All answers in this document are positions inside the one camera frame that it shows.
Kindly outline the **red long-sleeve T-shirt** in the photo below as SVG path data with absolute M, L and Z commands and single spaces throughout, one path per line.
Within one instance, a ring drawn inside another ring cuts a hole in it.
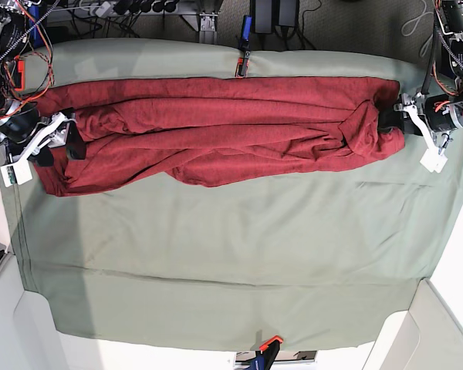
M 158 173 L 218 187 L 257 177 L 339 172 L 402 150 L 400 130 L 380 133 L 398 82 L 375 77 L 118 79 L 47 92 L 49 115 L 76 114 L 86 158 L 53 150 L 37 167 L 57 197 L 102 193 Z

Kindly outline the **orange black clamp left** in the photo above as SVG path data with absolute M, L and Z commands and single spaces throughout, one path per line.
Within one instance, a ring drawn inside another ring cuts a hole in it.
M 14 59 L 15 65 L 12 71 L 12 81 L 16 91 L 23 91 L 25 89 L 25 61 L 21 59 Z

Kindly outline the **orange black clamp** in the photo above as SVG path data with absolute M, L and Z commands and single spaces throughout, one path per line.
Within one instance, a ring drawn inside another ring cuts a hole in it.
M 23 91 L 25 89 L 25 61 L 21 59 L 14 59 L 15 65 L 12 71 L 12 81 L 16 91 Z
M 275 335 L 264 342 L 259 350 L 255 352 L 255 357 L 251 360 L 248 369 L 251 370 L 270 370 L 283 343 L 282 337 Z
M 241 56 L 238 58 L 235 77 L 238 79 L 243 79 L 247 76 L 248 73 L 248 64 L 250 58 L 250 51 L 245 50 L 242 52 Z

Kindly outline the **white power strip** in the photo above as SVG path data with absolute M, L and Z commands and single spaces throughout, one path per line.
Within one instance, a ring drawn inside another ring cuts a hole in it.
M 82 1 L 79 2 L 79 9 L 87 12 L 89 16 L 97 18 L 108 18 L 113 12 L 114 3 L 111 1 L 104 1 L 100 4 L 84 5 Z

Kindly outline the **green table cloth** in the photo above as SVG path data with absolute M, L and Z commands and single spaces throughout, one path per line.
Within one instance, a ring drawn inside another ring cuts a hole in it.
M 23 287 L 84 338 L 243 351 L 373 341 L 407 309 L 463 204 L 463 131 L 430 173 L 425 143 L 356 170 L 220 187 L 165 173 L 107 193 L 3 188 Z

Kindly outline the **orange black clamp top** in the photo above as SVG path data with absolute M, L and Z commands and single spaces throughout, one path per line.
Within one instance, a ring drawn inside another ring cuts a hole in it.
M 247 76 L 248 73 L 248 64 L 250 58 L 250 51 L 245 50 L 242 52 L 241 56 L 238 58 L 235 77 L 238 79 L 243 79 Z

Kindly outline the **white bin left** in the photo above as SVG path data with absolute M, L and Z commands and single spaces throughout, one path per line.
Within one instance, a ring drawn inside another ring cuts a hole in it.
M 67 369 L 47 300 L 26 291 L 13 254 L 0 261 L 0 369 Z

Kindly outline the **white bin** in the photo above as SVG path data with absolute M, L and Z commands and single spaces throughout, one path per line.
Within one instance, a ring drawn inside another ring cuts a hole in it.
M 463 369 L 463 327 L 428 279 L 383 324 L 364 369 Z
M 13 254 L 0 261 L 0 369 L 67 369 L 47 300 L 26 291 Z

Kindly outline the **white bin right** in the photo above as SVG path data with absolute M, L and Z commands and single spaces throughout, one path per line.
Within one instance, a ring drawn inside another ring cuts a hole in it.
M 383 324 L 364 369 L 463 369 L 463 327 L 428 279 Z

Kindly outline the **orange black clamp bottom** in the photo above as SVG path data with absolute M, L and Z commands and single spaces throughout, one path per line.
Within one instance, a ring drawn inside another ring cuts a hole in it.
M 251 370 L 270 370 L 283 343 L 282 337 L 275 335 L 264 342 L 259 350 L 255 352 L 255 357 L 251 360 L 248 369 Z

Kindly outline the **metal table leg bracket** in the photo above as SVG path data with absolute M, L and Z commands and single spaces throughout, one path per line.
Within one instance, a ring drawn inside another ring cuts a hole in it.
M 194 30 L 198 43 L 208 45 L 218 44 L 217 14 L 188 14 L 182 15 L 181 18 Z

